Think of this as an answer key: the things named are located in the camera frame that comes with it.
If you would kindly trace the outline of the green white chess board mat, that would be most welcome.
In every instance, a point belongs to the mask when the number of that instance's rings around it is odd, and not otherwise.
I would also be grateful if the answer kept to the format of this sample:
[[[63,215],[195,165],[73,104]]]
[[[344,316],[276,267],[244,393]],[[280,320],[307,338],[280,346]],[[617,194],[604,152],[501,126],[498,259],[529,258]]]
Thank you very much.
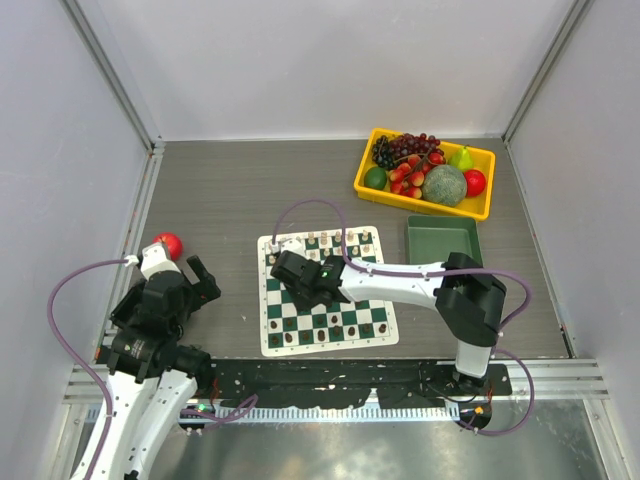
[[[270,235],[258,238],[258,298],[261,354],[283,357],[336,350],[395,345],[399,330],[394,306],[389,301],[365,300],[356,303],[318,305],[299,313],[285,286],[271,275],[275,255]],[[383,253],[378,229],[374,226],[280,234],[279,242],[294,240],[303,254],[322,262],[341,254],[345,241],[352,259],[381,263]]]

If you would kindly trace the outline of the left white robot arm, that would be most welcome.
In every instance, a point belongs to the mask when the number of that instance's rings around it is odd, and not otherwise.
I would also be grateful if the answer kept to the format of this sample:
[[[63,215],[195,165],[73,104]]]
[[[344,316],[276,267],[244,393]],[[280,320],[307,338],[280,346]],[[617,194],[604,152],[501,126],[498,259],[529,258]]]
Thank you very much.
[[[209,353],[180,344],[184,325],[220,297],[198,256],[187,260],[191,282],[171,260],[140,256],[141,280],[111,313],[118,332],[106,358],[108,375],[99,417],[76,479],[146,479],[180,411],[214,383]]]

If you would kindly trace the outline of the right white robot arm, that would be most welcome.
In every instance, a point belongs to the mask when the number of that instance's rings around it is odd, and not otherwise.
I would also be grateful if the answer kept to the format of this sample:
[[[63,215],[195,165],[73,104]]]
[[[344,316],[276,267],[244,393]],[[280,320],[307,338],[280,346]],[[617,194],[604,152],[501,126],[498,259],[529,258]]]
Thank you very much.
[[[451,253],[444,262],[399,265],[336,255],[319,262],[283,250],[275,257],[271,276],[284,285],[299,312],[371,300],[433,310],[457,340],[454,386],[474,394],[488,382],[507,289],[466,254]]]

